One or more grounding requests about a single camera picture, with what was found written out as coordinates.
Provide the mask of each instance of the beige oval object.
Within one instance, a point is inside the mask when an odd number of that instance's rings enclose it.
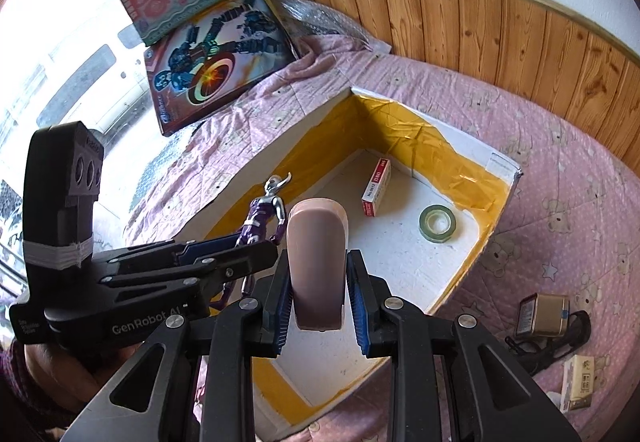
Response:
[[[342,327],[348,236],[347,213],[333,200],[303,200],[289,213],[287,253],[301,330]]]

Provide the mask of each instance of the clear adhesive tape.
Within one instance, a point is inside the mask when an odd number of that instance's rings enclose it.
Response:
[[[456,230],[456,217],[444,205],[430,205],[420,213],[420,233],[429,241],[444,243]]]

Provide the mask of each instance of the white tape band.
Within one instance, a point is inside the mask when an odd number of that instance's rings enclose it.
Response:
[[[41,267],[64,270],[71,266],[80,266],[94,251],[94,237],[82,243],[72,243],[64,247],[52,247],[31,241],[22,242],[24,260],[26,263]]]

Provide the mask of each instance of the metal screw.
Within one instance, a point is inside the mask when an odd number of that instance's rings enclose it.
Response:
[[[388,297],[385,299],[385,307],[389,310],[400,310],[404,306],[404,301],[399,297]]]
[[[166,324],[169,328],[180,328],[184,324],[184,317],[182,317],[180,314],[174,314],[167,317],[164,324]]]
[[[473,328],[478,324],[478,320],[471,314],[462,314],[458,318],[458,324],[463,328]]]
[[[240,300],[242,310],[254,310],[258,306],[258,300],[254,297],[246,297]]]

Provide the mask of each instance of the bubble wrap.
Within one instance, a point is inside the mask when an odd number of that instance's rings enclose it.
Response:
[[[362,41],[377,54],[391,51],[390,44],[376,39],[356,21],[333,8],[308,0],[272,1],[294,43],[306,36],[339,34]]]

